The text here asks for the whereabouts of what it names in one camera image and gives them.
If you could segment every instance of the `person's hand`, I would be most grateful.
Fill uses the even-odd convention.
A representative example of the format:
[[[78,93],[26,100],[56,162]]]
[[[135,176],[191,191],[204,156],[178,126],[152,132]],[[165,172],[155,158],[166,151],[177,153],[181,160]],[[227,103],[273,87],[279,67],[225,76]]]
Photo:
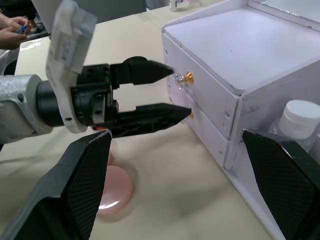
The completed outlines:
[[[19,30],[22,26],[27,26],[27,28],[24,31],[24,34],[28,34],[31,30],[30,22],[28,19],[22,17],[22,16],[17,16],[13,18],[8,18],[6,20],[6,25],[7,27],[13,27],[15,30]]]
[[[27,39],[27,35],[16,33],[13,26],[0,30],[0,49],[14,50]]]

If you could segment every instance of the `plastic bottle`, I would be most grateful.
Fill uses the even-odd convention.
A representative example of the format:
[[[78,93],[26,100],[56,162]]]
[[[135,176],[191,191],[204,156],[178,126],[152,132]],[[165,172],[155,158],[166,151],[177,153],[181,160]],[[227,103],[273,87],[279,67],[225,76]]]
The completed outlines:
[[[309,101],[289,101],[282,117],[274,121],[269,132],[296,141],[306,151],[314,145],[315,128],[320,123],[320,106]]]

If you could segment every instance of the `screw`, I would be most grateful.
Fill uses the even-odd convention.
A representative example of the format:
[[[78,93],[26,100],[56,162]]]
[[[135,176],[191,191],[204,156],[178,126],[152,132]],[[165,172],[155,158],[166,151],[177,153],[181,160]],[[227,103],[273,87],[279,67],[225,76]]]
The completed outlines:
[[[101,111],[100,109],[97,109],[97,110],[95,110],[95,112],[94,112],[95,115],[99,115],[99,114],[101,114],[101,113],[102,113],[102,111]]]
[[[18,94],[18,100],[22,103],[24,101],[24,96],[22,93]]]

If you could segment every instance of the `drawer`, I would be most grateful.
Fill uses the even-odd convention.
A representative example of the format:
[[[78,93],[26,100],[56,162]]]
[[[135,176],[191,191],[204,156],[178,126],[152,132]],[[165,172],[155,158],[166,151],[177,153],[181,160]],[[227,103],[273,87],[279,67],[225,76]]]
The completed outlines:
[[[225,163],[229,139],[219,132],[190,95],[185,90],[180,90],[173,83],[174,78],[170,76],[168,78],[168,86],[170,86],[168,87],[169,97],[174,104],[192,109],[193,118],[188,118],[186,120],[187,123],[222,167]]]
[[[176,73],[191,72],[193,75],[194,82],[184,90],[219,131],[230,138],[239,96],[230,92],[165,34],[162,42],[165,63],[174,67]]]

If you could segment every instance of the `pink round object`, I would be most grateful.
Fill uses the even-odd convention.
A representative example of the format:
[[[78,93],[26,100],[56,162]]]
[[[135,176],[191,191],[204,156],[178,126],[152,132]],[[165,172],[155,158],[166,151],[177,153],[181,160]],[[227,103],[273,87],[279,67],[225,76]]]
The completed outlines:
[[[118,166],[108,166],[97,213],[109,216],[119,212],[128,204],[133,190],[134,187],[130,177],[124,169]]]
[[[106,163],[106,165],[110,166],[113,163],[114,163],[114,156],[111,154],[111,151],[109,151],[108,162]]]

